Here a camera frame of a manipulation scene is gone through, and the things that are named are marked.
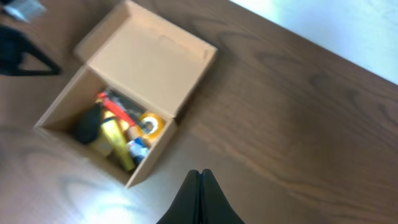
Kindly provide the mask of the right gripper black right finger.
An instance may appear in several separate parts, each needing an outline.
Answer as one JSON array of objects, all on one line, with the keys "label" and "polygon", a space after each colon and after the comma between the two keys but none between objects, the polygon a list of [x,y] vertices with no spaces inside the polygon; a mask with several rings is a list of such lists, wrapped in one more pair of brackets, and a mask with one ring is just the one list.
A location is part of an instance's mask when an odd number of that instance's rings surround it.
[{"label": "right gripper black right finger", "polygon": [[209,169],[204,169],[201,173],[200,209],[202,223],[244,224]]}]

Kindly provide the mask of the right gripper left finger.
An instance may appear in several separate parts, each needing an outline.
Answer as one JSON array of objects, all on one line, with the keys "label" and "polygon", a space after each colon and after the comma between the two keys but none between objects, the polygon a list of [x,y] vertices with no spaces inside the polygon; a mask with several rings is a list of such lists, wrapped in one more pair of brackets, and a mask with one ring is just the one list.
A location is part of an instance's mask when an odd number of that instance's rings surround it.
[{"label": "right gripper left finger", "polygon": [[198,224],[200,206],[200,173],[190,170],[169,209],[157,224]]}]

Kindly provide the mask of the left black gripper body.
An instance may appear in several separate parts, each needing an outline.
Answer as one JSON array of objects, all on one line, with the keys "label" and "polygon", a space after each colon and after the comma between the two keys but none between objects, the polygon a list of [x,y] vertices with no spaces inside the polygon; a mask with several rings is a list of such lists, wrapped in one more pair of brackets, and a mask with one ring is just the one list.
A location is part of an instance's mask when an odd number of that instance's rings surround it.
[{"label": "left black gripper body", "polygon": [[32,70],[22,70],[19,65],[24,53],[32,53],[32,42],[18,30],[1,25],[1,74],[14,77],[34,76]]}]

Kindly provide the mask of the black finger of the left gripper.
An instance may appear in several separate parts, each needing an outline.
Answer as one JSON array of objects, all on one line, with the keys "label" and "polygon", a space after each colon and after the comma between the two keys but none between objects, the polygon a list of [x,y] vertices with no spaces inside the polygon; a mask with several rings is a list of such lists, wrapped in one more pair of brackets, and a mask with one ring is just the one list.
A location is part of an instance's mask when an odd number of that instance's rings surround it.
[{"label": "black finger of the left gripper", "polygon": [[59,75],[62,71],[62,68],[54,62],[50,57],[48,57],[43,51],[41,51],[36,45],[32,43],[24,44],[24,49],[21,53],[27,53],[33,58],[35,58],[39,63],[39,65],[43,65],[44,67],[41,69],[18,69],[19,76],[52,76]]}]

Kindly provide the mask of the black correction tape dispenser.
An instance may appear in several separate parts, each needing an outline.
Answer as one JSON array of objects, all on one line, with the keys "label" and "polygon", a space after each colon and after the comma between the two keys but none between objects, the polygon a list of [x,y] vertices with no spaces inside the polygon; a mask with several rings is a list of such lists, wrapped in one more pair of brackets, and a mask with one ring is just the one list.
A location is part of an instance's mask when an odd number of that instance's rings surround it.
[{"label": "black correction tape dispenser", "polygon": [[82,144],[93,142],[99,133],[101,125],[102,104],[96,103],[88,111],[84,112],[77,124],[72,128],[72,136]]}]

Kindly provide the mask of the cardboard box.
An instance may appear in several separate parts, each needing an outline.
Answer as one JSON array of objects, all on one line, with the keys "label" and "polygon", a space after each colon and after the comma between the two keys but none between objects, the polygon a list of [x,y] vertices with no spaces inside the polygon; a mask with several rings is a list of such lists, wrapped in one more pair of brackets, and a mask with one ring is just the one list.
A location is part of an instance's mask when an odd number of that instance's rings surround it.
[{"label": "cardboard box", "polygon": [[[150,176],[174,135],[176,117],[213,63],[217,48],[132,2],[119,3],[75,48],[83,62],[35,125],[49,140],[132,187]],[[78,143],[73,125],[110,87],[165,120],[149,154],[129,174]]]}]

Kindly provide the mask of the blue white staples box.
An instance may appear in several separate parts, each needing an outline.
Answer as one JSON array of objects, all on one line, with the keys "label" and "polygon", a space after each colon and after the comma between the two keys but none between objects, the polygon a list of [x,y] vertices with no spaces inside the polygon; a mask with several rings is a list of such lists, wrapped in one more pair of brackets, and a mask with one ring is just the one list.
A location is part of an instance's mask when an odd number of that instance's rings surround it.
[{"label": "blue white staples box", "polygon": [[142,138],[135,138],[129,141],[127,147],[136,166],[138,166],[149,153],[149,147]]}]

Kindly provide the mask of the yellow highlighter marker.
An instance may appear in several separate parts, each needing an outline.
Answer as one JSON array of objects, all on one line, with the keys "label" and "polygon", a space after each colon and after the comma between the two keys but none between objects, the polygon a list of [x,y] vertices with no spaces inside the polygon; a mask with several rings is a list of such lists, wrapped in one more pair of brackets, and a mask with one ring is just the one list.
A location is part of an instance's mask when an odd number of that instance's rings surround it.
[{"label": "yellow highlighter marker", "polygon": [[101,123],[101,130],[110,143],[124,170],[132,171],[136,168],[130,156],[126,138],[115,116],[105,118]]}]

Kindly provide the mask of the yellow tape roll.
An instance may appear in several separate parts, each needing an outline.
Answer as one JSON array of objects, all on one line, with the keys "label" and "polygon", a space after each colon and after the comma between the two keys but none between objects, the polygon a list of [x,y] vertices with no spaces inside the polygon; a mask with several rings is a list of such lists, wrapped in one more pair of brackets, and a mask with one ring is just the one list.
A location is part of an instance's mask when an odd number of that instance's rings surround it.
[{"label": "yellow tape roll", "polygon": [[156,140],[165,127],[165,121],[159,115],[152,112],[144,113],[139,118],[139,121],[141,122],[141,126],[137,127],[138,135],[151,141]]}]

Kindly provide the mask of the yellow sticky note pad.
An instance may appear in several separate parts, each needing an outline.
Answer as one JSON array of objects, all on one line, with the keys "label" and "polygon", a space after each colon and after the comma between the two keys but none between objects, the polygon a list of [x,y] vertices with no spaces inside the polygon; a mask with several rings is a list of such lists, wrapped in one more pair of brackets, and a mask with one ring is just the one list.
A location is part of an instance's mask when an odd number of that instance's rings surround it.
[{"label": "yellow sticky note pad", "polygon": [[[124,134],[124,137],[126,138],[126,141],[128,142],[129,137],[127,136],[126,131],[129,128],[129,124],[126,121],[123,121],[121,119],[119,119],[115,114],[113,114],[112,112],[105,110],[104,114],[103,114],[103,119],[101,121],[103,121],[105,118],[107,117],[111,117],[111,116],[115,116],[121,129],[122,132]],[[101,130],[101,125],[99,128],[99,134],[96,140],[94,140],[92,143],[89,143],[89,147],[95,151],[97,151],[98,153],[100,153],[101,155],[103,155],[104,157],[108,157],[112,152],[114,152],[113,148],[111,147],[110,143],[108,142],[108,140],[105,138],[102,130]]]}]

